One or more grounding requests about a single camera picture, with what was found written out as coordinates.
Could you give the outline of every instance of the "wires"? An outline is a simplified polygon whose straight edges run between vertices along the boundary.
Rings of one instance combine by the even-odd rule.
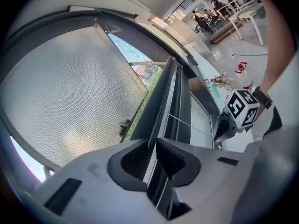
[[[221,55],[221,56],[229,56],[229,55],[226,55],[226,54],[222,54],[220,52],[212,52],[212,51],[209,51],[209,50],[203,50],[203,51],[210,52],[210,53],[216,54],[216,55]],[[234,59],[234,56],[266,56],[266,55],[268,55],[268,53],[265,53],[265,54],[232,54],[230,56]]]
[[[229,84],[231,84],[234,80],[233,79],[228,79],[225,77],[226,73],[222,73],[220,76],[214,76],[213,79],[205,79],[203,83],[206,84],[211,84],[214,82],[216,87],[225,87],[225,89],[228,91],[229,90]]]
[[[204,133],[204,132],[200,131],[199,129],[197,129],[197,128],[194,128],[193,126],[191,126],[191,125],[187,124],[186,122],[184,122],[184,121],[180,120],[179,118],[177,118],[177,117],[173,116],[172,114],[170,114],[170,113],[168,113],[168,112],[166,112],[166,111],[164,111],[164,112],[165,112],[166,114],[170,115],[171,117],[173,117],[173,118],[177,119],[178,121],[181,121],[181,122],[182,122],[182,123],[184,123],[185,125],[188,125],[189,127],[193,128],[193,129],[195,129],[195,130],[197,130],[197,131],[199,131],[199,132],[203,133],[205,136],[207,136],[207,134],[206,134],[206,133]]]
[[[267,55],[267,54],[252,54],[252,55],[246,55],[246,54],[243,54],[243,55],[241,55],[241,54],[232,54],[232,56],[265,56],[265,55]]]

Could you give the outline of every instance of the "railing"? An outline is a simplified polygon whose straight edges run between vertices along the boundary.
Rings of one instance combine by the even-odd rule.
[[[196,0],[184,0],[180,5],[173,10],[173,12],[165,19],[167,24],[171,24],[173,19],[179,17],[183,11],[185,11]]]

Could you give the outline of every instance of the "green grass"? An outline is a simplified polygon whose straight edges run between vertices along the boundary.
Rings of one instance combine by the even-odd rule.
[[[157,82],[158,82],[158,80],[159,80],[159,78],[162,74],[162,71],[163,70],[159,67],[158,71],[154,74],[155,77],[153,78],[150,86],[148,87],[148,94],[146,95],[142,105],[140,106],[140,109],[139,109],[138,113],[136,114],[135,119],[133,120],[133,123],[131,124],[131,126],[129,128],[129,131],[128,131],[128,133],[127,133],[127,135],[126,135],[123,142],[127,142],[131,139],[131,136],[132,136],[132,134],[135,130],[135,127],[136,127],[136,125],[137,125],[137,123],[138,123],[138,121],[139,121],[139,119],[140,119],[140,117],[141,117],[141,115],[144,111],[144,108],[145,108],[146,104],[148,103],[148,101],[150,99],[151,94],[153,93],[153,90],[154,90],[154,88],[155,88],[155,86],[156,86],[156,84],[157,84]]]

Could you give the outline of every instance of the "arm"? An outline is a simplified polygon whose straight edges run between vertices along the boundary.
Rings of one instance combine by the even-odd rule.
[[[266,11],[268,25],[268,61],[265,75],[260,86],[267,97],[268,90],[283,73],[295,54],[292,34],[283,17],[271,0],[261,0]],[[261,106],[258,116],[263,112]]]

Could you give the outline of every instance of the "red object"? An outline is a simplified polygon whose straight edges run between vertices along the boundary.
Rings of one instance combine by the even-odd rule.
[[[238,69],[235,70],[235,73],[237,73],[239,83],[244,90],[251,90],[253,81],[250,78],[250,74],[246,70],[246,62],[240,62],[238,65]]]
[[[242,71],[246,68],[246,65],[246,62],[240,62],[240,64],[238,65],[238,69],[236,69],[235,72],[241,74]]]

